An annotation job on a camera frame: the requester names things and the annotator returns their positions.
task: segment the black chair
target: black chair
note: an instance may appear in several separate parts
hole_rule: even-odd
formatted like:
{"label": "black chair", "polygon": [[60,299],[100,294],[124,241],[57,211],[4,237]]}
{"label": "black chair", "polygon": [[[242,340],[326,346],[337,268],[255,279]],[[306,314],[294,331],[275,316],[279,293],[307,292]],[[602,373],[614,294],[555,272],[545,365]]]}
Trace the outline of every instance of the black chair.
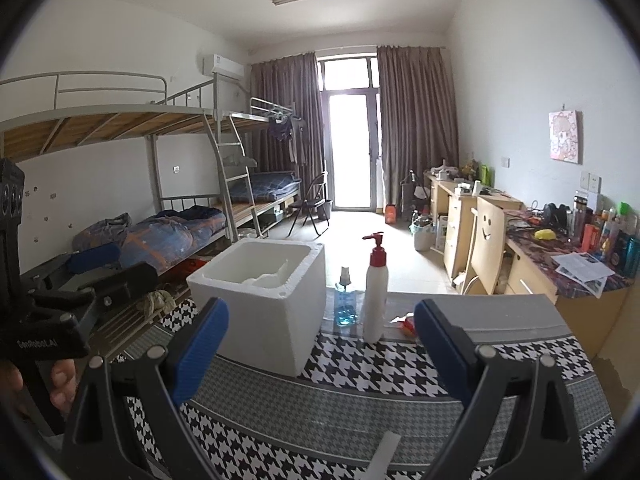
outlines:
{"label": "black chair", "polygon": [[296,221],[298,220],[298,217],[300,216],[301,211],[306,214],[305,221],[302,222],[302,227],[304,227],[304,225],[306,224],[307,219],[311,219],[311,223],[313,224],[316,234],[318,236],[323,235],[326,229],[329,228],[328,215],[326,219],[326,229],[321,233],[318,232],[318,228],[316,227],[316,222],[314,221],[314,218],[311,216],[311,211],[313,209],[317,210],[319,207],[324,207],[324,204],[326,203],[326,198],[324,197],[324,187],[326,185],[326,176],[327,176],[326,171],[323,171],[322,173],[315,176],[314,179],[311,181],[311,184],[309,184],[309,187],[306,190],[306,194],[303,196],[303,199],[298,200],[293,204],[291,204],[291,206],[289,206],[290,208],[296,211],[296,216],[293,219],[293,224],[291,224],[291,229],[289,229],[289,234],[287,235],[287,237],[291,236],[291,232],[293,231],[293,227],[296,225]]}

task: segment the brown curtain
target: brown curtain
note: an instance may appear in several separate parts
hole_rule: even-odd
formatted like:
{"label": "brown curtain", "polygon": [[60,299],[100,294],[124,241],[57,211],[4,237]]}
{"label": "brown curtain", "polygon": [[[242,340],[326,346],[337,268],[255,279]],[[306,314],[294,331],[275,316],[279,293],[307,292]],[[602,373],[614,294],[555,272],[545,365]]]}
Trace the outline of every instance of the brown curtain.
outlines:
{"label": "brown curtain", "polygon": [[378,65],[385,200],[397,204],[409,170],[458,165],[455,97],[439,48],[381,46]]}
{"label": "brown curtain", "polygon": [[[318,60],[313,52],[275,59],[251,66],[251,92],[255,97],[283,106],[295,104],[296,115],[306,121],[300,135],[304,164],[298,165],[303,189],[324,170],[322,111],[318,86]],[[265,130],[252,139],[256,171],[295,170],[287,142],[279,142]]]}

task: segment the human hand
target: human hand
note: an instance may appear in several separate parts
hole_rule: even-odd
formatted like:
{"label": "human hand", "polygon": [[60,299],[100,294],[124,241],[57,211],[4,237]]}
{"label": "human hand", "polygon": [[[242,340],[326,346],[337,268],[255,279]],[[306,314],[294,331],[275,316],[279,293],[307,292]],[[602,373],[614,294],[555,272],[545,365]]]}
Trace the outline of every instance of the human hand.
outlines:
{"label": "human hand", "polygon": [[[73,359],[56,361],[51,367],[51,382],[54,389],[50,393],[51,403],[67,415],[76,397],[78,382]],[[9,361],[0,362],[0,389],[19,392],[24,386],[20,370]]]}

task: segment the wall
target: wall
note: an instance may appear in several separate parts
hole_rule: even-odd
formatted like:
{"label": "wall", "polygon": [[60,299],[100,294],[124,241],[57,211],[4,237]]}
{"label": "wall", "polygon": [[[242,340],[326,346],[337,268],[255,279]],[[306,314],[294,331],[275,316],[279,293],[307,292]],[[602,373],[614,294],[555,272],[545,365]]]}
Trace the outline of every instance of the wall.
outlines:
{"label": "wall", "polygon": [[397,46],[444,46],[445,37],[443,34],[398,33],[385,32],[383,30],[309,36],[251,50],[249,51],[249,62],[252,64],[260,63],[305,52],[315,52],[319,57],[339,54],[363,54],[365,52],[375,52],[375,48],[373,50],[370,48],[372,45],[386,44]]}
{"label": "wall", "polygon": [[[1,78],[57,70],[142,72],[164,76],[171,93],[208,80],[200,73],[202,56],[213,53],[247,62],[242,49],[155,10],[111,0],[50,0],[20,38]],[[83,78],[66,84],[131,85],[111,77]],[[40,80],[1,88],[0,120],[51,108],[53,84]],[[158,97],[137,92],[76,93],[61,96],[60,105],[140,103],[152,98]],[[244,104],[244,94],[236,86],[221,85],[223,108],[243,110]],[[158,156],[165,195],[218,192],[206,136],[163,137]],[[142,139],[51,153],[20,166],[30,190],[18,231],[22,270],[68,250],[72,236],[92,222],[125,211],[137,221],[154,212],[148,150]],[[174,166],[180,166],[179,173],[173,172]]]}
{"label": "wall", "polygon": [[[640,66],[597,0],[463,0],[447,36],[462,158],[496,167],[496,186],[527,203],[570,203],[587,170],[640,210]],[[549,157],[548,114],[562,104],[583,115],[581,166]],[[639,353],[634,290],[602,351],[630,392]]]}

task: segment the wooden bed slats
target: wooden bed slats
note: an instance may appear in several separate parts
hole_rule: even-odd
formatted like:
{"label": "wooden bed slats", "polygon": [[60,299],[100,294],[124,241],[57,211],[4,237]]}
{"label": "wooden bed slats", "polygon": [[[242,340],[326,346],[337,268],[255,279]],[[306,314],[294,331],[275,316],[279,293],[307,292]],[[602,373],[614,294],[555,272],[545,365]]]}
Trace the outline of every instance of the wooden bed slats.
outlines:
{"label": "wooden bed slats", "polygon": [[[184,107],[174,111],[174,107],[167,105],[159,105],[158,108],[158,111],[149,111],[147,108],[142,111],[119,112],[117,108],[105,105],[105,113],[62,117],[60,110],[54,110],[58,114],[53,118],[1,132],[4,134],[4,155],[14,162],[19,162],[45,153],[107,140],[131,139],[152,134],[165,136],[202,133],[203,110],[200,108],[194,108],[193,112],[185,111]],[[208,115],[207,118],[211,129],[215,131],[215,117]],[[233,122],[240,134],[267,126],[262,118],[252,119],[250,116],[233,118]],[[233,133],[228,116],[222,118],[221,127],[223,134]]]}

